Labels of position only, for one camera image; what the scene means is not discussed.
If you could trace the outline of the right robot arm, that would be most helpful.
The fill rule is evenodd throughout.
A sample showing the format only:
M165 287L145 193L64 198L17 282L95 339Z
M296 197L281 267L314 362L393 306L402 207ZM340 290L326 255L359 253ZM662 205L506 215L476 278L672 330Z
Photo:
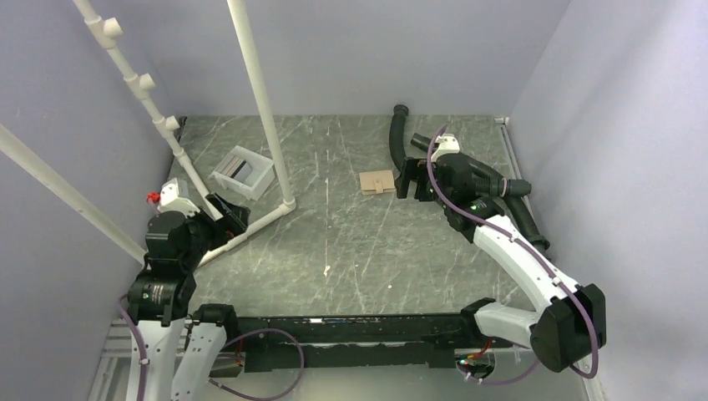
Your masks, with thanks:
M392 160L399 172L397 197L407 197L415 182L416 200L438 203L448 224L490 255L531 301L530 311L491 297L467 305L460 312L462 340L471 347L505 340L531 350L552 372L569 368L594 378L599 351L607 343L606 296L595 284L578 283L544 255L549 242L522 199L531 185L461 153L431 160L393 153Z

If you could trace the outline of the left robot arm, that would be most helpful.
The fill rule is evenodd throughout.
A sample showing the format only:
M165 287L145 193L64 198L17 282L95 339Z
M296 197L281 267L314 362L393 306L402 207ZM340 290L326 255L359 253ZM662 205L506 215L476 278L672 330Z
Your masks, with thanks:
M196 289L196 268L209 251L245 233L249 226L249 208L217 194L206 199L221 214L219 219L195 206L191 211L161 211L148 222L144 267L130 286L128 306L121 312L133 347L127 398L193 399L204 387L219 352L239 342L235 309L205 304L195 314L196 343L186 347L182 366L174 365Z

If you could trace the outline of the white plastic card tray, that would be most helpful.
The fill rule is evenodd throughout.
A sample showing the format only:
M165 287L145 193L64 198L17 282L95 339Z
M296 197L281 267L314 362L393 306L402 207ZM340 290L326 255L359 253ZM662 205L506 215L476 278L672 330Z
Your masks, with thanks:
M231 149L210 174L225 190L259 200L275 179L274 161L241 146Z

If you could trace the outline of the cards stack in tray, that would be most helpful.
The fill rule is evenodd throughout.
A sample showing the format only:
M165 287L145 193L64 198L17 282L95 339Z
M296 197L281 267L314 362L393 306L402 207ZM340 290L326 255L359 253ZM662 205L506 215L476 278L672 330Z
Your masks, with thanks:
M245 181L252 172L249 162L238 155L228 155L220 164L218 172L232 180Z

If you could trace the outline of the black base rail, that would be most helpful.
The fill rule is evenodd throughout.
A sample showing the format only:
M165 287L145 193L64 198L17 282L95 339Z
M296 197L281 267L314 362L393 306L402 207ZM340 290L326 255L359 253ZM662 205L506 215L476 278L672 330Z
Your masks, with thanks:
M469 353L507 348L488 338L467 312L323 317L238 317L231 305L205 304L194 325L226 330L226 352L247 373L276 369L425 365L452 368Z

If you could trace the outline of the white PVC pipe frame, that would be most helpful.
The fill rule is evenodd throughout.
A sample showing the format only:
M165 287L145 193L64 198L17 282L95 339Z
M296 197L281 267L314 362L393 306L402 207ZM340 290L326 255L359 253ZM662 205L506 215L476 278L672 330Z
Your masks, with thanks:
M117 38L124 33L119 22L115 18L104 19L101 17L89 1L75 1L73 4L81 13L85 25L94 36L97 44L113 60L133 96L143 105L145 111L152 119L156 131L167 142L173 156L184 168L201 197L205 198L208 194L205 183L196 172L185 149L175 138L174 132L180 127L180 124L174 116L166 117L160 113L150 97L150 90L155 87L154 80L149 74L137 74L118 46ZM271 112L270 100L245 2L229 1L227 7L245 62L250 86L255 96L260 120L265 131L265 138L271 151L274 170L281 189L282 202L273 211L250 225L245 233L236 236L226 242L225 245L209 251L202 259L200 266L204 266L215 258L231 251L256 232L281 217L287 216L296 209L296 199L292 193L286 163L281 150L281 142ZM1 151L136 261L141 262L143 260L145 250L137 242L132 240L96 205L70 185L56 170L50 167L5 126L1 127Z

